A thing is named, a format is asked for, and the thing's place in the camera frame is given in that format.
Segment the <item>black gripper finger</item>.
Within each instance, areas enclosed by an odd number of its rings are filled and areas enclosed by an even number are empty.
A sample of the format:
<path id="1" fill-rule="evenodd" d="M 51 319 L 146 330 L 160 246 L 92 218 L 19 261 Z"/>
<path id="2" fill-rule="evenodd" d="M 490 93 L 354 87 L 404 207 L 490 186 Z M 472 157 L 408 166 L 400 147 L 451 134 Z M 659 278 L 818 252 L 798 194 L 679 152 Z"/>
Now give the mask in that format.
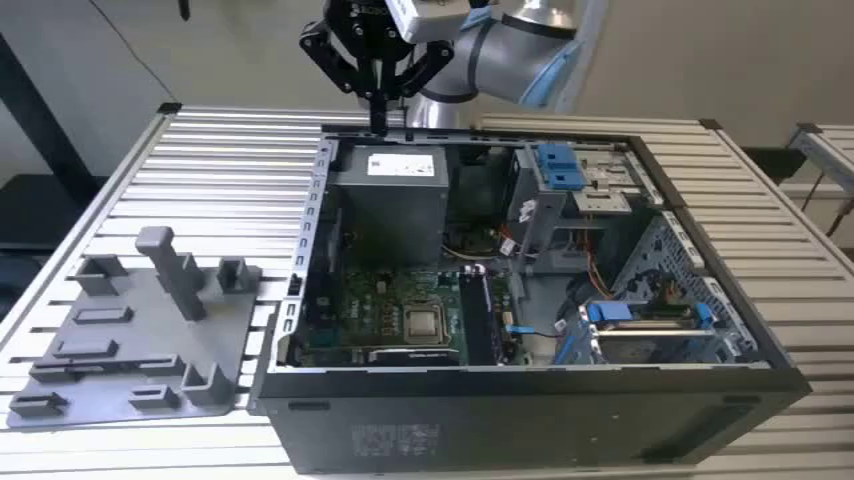
<path id="1" fill-rule="evenodd" d="M 332 45 L 336 37 L 355 59 L 351 64 Z M 368 103 L 370 129 L 379 134 L 379 94 L 374 59 L 368 53 L 367 34 L 360 24 L 335 29 L 327 20 L 308 24 L 299 45 L 339 90 L 354 93 Z"/>
<path id="2" fill-rule="evenodd" d="M 398 63 L 415 53 L 412 45 L 386 43 L 380 49 L 378 84 L 378 134 L 386 135 L 388 103 L 412 97 L 454 58 L 450 43 L 427 43 L 419 59 L 396 72 Z"/>

